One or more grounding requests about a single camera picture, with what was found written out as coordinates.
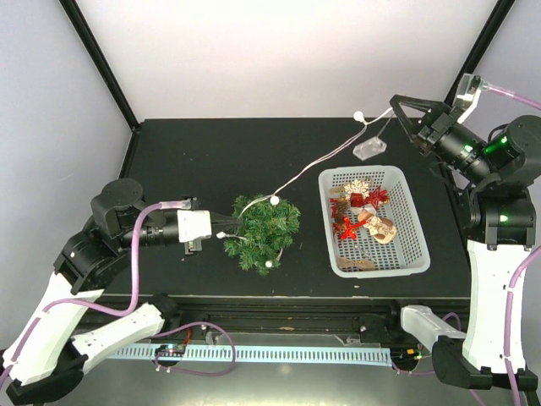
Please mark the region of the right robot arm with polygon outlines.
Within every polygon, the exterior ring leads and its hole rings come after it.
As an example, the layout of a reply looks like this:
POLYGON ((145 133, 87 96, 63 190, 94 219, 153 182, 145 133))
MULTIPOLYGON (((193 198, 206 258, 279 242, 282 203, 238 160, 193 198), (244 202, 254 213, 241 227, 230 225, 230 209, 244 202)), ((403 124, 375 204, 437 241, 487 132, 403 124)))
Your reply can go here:
POLYGON ((384 320, 386 335, 414 336, 432 355, 438 379, 466 389, 530 392, 538 377, 522 350, 522 275, 539 253, 529 187, 540 175, 540 119, 522 115, 491 140, 466 128, 472 102, 449 106, 393 96, 391 108, 410 141, 469 182, 462 226, 471 267, 467 330, 448 326, 425 306, 409 305, 384 320))

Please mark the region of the right circuit board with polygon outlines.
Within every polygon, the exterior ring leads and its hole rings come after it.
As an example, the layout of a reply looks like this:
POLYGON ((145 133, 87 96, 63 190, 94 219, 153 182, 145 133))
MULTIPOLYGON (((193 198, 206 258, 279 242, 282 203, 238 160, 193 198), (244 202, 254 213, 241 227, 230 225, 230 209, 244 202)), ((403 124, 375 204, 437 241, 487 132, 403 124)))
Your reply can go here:
POLYGON ((392 348, 391 358, 393 360, 408 360, 408 359, 426 359, 430 358, 432 354, 425 348, 392 348))

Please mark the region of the left black frame post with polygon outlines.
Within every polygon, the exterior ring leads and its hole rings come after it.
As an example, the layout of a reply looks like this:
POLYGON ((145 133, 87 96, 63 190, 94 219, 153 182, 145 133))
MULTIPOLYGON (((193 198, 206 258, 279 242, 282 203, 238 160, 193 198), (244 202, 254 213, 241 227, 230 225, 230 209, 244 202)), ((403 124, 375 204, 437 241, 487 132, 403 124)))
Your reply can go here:
POLYGON ((90 28, 79 4, 75 0, 59 0, 64 13, 67 15, 71 25, 74 27, 86 52, 90 56, 109 93, 115 101, 120 113, 123 115, 127 125, 135 130, 139 127, 139 120, 136 118, 128 99, 117 81, 107 58, 101 50, 100 44, 90 28))

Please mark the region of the left circuit board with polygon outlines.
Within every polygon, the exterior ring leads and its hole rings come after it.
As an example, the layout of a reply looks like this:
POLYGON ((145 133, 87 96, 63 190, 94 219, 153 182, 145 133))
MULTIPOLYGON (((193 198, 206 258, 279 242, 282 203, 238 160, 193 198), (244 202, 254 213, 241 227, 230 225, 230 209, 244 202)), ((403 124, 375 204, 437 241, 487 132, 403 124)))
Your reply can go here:
POLYGON ((185 354, 186 346, 184 344, 163 344, 156 348, 155 356, 182 358, 185 354))

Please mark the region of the right black frame post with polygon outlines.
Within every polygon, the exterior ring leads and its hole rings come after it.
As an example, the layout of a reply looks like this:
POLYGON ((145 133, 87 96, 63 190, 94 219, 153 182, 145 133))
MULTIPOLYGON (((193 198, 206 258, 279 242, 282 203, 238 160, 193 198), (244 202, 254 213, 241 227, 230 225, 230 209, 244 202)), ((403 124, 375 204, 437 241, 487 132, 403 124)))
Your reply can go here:
POLYGON ((478 67, 515 2, 515 0, 498 0, 495 3, 445 97, 446 104, 452 103, 462 76, 472 74, 478 67))

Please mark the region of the red ribbon bow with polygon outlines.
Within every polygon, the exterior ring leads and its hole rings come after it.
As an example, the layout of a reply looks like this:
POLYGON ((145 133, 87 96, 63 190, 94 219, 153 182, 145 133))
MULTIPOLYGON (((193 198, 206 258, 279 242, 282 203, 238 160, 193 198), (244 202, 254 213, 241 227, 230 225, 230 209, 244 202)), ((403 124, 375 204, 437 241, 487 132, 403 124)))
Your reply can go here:
POLYGON ((339 222, 332 224, 334 234, 337 234, 340 240, 357 239, 357 231, 364 226, 366 222, 360 221, 352 223, 348 217, 344 217, 339 222))

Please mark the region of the circuit board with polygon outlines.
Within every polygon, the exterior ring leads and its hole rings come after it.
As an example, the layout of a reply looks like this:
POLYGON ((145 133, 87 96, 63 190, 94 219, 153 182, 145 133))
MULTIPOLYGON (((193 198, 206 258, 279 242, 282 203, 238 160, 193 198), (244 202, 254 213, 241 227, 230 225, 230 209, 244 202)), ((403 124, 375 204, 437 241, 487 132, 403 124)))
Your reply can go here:
POLYGON ((391 358, 393 360, 408 360, 408 359, 426 359, 430 358, 432 354, 425 348, 392 348, 391 358))
POLYGON ((155 356, 182 358, 185 354, 186 346, 184 344, 163 344, 156 348, 155 356))

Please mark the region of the small green christmas tree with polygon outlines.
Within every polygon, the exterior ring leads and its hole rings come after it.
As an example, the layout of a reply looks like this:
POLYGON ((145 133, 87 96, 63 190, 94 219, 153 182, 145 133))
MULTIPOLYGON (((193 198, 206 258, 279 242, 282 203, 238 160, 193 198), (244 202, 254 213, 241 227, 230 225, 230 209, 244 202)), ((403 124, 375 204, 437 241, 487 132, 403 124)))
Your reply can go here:
POLYGON ((301 211, 288 200, 273 205, 269 197, 238 196, 232 216, 241 223, 228 233, 223 243, 226 254, 238 260, 244 271, 266 276, 281 264, 283 250, 299 232, 301 211))

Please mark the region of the white plastic basket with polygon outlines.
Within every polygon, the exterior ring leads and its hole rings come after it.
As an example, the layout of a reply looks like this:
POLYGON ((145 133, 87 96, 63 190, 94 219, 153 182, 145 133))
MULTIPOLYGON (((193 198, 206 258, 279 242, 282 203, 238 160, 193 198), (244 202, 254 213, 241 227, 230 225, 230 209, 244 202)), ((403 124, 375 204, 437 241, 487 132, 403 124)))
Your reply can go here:
POLYGON ((320 200, 325 224, 325 235, 333 272, 339 277, 376 278, 399 277, 425 272, 430 265, 429 251, 423 229, 402 170, 394 166, 357 166, 327 169, 319 175, 320 200), (347 199, 343 185, 355 178, 371 183, 370 192, 380 186, 387 190, 390 200, 376 211, 371 205, 362 208, 350 207, 347 217, 352 223, 358 222, 361 211, 369 211, 377 217, 390 219, 396 226, 396 237, 389 244, 380 244, 362 227, 357 239, 340 240, 334 234, 332 224, 333 202, 347 199), (371 272, 344 272, 336 258, 372 261, 376 270, 371 272))

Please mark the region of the red gift box ornament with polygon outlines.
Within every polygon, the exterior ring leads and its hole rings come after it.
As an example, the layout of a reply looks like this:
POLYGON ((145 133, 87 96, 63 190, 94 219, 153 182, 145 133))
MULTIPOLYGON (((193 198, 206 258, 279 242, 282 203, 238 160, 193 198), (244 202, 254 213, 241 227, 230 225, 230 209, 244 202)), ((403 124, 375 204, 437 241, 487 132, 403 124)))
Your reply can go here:
POLYGON ((350 207, 362 208, 367 204, 366 197, 361 193, 351 193, 349 196, 350 207))

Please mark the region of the white snowflake ornament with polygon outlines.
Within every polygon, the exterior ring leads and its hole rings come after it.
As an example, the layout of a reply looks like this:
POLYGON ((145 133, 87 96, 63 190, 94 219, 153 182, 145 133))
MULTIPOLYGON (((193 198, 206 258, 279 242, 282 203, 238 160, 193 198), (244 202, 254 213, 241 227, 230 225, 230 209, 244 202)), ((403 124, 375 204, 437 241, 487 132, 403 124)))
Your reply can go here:
POLYGON ((369 181, 355 178, 353 181, 343 185, 344 195, 351 196, 352 194, 358 194, 362 197, 368 197, 370 186, 371 183, 369 181))

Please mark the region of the black frame post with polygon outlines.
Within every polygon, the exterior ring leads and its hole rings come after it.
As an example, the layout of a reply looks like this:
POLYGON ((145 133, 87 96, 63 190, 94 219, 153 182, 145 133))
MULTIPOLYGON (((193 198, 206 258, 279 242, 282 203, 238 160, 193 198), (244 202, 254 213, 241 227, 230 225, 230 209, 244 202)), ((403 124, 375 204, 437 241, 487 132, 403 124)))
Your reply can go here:
POLYGON ((139 127, 139 120, 136 118, 128 99, 117 81, 107 58, 101 50, 100 44, 90 28, 79 4, 75 0, 59 0, 64 13, 67 15, 71 25, 74 27, 86 52, 90 56, 109 93, 115 101, 120 113, 123 115, 127 125, 135 130, 139 127))
POLYGON ((515 2, 515 0, 498 0, 495 3, 445 97, 446 104, 452 103, 462 76, 472 74, 478 67, 515 2))

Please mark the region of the pine cone ornament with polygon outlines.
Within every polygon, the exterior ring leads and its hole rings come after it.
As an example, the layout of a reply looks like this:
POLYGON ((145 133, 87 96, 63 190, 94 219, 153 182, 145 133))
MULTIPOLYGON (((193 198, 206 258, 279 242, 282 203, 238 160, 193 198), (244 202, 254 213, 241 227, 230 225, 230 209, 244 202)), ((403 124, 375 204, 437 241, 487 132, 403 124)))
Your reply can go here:
POLYGON ((333 202, 332 218, 335 223, 342 224, 347 217, 347 211, 349 209, 349 201, 347 199, 337 199, 333 202))

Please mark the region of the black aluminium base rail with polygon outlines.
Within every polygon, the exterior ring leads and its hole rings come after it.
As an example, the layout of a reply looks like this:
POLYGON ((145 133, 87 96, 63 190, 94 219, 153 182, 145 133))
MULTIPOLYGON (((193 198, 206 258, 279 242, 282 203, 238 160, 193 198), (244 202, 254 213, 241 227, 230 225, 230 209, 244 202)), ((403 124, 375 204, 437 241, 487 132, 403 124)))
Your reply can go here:
POLYGON ((400 327, 400 310, 424 305, 438 315, 455 313, 467 326, 469 300, 443 299, 316 299, 286 297, 172 298, 180 314, 168 321, 164 331, 190 322, 207 321, 229 333, 336 334, 363 342, 404 343, 411 337, 400 327))

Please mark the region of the burlap bow ornament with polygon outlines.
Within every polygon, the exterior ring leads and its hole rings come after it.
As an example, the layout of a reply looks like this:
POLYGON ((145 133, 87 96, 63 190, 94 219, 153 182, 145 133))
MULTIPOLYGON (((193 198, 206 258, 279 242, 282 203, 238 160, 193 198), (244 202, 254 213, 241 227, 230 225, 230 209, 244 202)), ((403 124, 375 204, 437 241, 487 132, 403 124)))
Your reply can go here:
POLYGON ((344 272, 371 272, 376 270, 376 266, 372 261, 352 260, 343 256, 336 258, 336 264, 344 272))

